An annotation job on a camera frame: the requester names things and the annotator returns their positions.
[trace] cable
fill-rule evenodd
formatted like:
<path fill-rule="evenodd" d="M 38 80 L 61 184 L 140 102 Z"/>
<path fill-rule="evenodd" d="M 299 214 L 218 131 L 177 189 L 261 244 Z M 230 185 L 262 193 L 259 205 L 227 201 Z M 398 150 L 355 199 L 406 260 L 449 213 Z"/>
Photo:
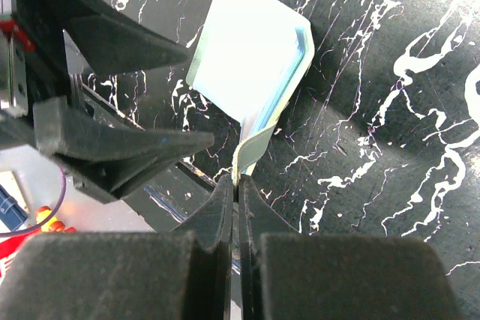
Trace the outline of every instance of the cable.
<path fill-rule="evenodd" d="M 15 236 L 27 235 L 27 234 L 30 234 L 31 232 L 36 232 L 39 228 L 47 224 L 57 214 L 60 207 L 62 206 L 62 203 L 65 199 L 65 194 L 67 192 L 67 178 L 65 176 L 64 171 L 60 168 L 58 169 L 60 170 L 60 173 L 62 176 L 60 196 L 58 197 L 57 205 L 55 205 L 50 215 L 46 217 L 42 222 L 38 223 L 37 225 L 31 226 L 28 229 L 17 230 L 15 232 L 0 232 L 0 238 L 12 238 Z"/>

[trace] black marbled surface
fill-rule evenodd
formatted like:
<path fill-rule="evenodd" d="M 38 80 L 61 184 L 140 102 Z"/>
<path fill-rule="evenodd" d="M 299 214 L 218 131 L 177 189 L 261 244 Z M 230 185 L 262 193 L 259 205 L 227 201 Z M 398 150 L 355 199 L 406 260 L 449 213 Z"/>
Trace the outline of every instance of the black marbled surface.
<path fill-rule="evenodd" d="M 192 54 L 211 2 L 105 1 Z M 302 233 L 424 239 L 480 319 L 480 0 L 281 1 L 317 51 L 253 174 L 266 201 Z M 188 161 L 217 180 L 239 125 L 188 65 L 85 80 L 142 127 L 213 132 Z"/>

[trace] folded paper card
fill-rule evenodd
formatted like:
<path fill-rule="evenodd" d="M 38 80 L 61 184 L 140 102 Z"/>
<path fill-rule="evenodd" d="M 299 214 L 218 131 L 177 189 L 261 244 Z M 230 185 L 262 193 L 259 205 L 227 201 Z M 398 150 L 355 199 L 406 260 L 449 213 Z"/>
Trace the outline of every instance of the folded paper card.
<path fill-rule="evenodd" d="M 213 0 L 187 84 L 241 125 L 233 181 L 251 174 L 310 67 L 310 22 L 277 0 Z"/>

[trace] blue object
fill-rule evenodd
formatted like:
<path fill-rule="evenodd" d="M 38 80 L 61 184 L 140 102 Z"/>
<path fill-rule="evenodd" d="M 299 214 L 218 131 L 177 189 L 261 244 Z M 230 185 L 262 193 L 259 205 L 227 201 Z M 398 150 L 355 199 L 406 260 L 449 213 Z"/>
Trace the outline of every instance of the blue object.
<path fill-rule="evenodd" d="M 17 201 L 0 185 L 0 221 L 11 232 L 16 231 L 29 215 L 18 205 Z"/>

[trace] black plastic part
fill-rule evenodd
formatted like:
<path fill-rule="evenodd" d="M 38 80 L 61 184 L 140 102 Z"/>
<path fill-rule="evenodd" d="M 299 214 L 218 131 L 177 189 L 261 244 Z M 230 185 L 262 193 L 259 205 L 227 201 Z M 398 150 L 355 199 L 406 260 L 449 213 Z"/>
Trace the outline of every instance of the black plastic part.
<path fill-rule="evenodd" d="M 207 133 L 113 129 L 97 122 L 78 78 L 68 75 L 63 31 L 98 74 L 175 64 L 188 58 L 186 48 L 101 0 L 12 0 L 11 16 L 35 49 L 25 52 L 29 114 L 12 119 L 0 111 L 5 118 L 0 121 L 0 149 L 36 147 L 65 167 L 79 190 L 111 202 L 213 145 L 213 135 Z"/>
<path fill-rule="evenodd" d="M 211 319 L 230 319 L 232 268 L 233 184 L 230 175 L 220 178 L 210 200 L 174 232 L 195 232 L 204 249 L 215 253 L 214 304 Z"/>
<path fill-rule="evenodd" d="M 238 206 L 243 316 L 244 319 L 261 319 L 263 305 L 257 258 L 260 235 L 297 231 L 263 201 L 249 176 L 242 176 L 238 184 Z"/>
<path fill-rule="evenodd" d="M 0 291 L 0 319 L 211 319 L 215 257 L 186 234 L 36 235 Z"/>
<path fill-rule="evenodd" d="M 265 319 L 462 319 L 416 239 L 262 235 L 259 252 Z"/>
<path fill-rule="evenodd" d="M 34 107 L 37 149 L 121 198 L 179 159 L 209 147 L 210 133 L 131 130 L 99 124 L 65 98 Z"/>
<path fill-rule="evenodd" d="M 229 319 L 233 191 L 223 176 L 168 235 L 34 236 L 0 288 L 0 319 Z M 249 177 L 238 203 L 243 319 L 462 319 L 427 244 L 296 234 Z"/>
<path fill-rule="evenodd" d="M 152 69 L 189 58 L 186 48 L 149 31 L 102 0 L 43 3 L 97 75 Z"/>

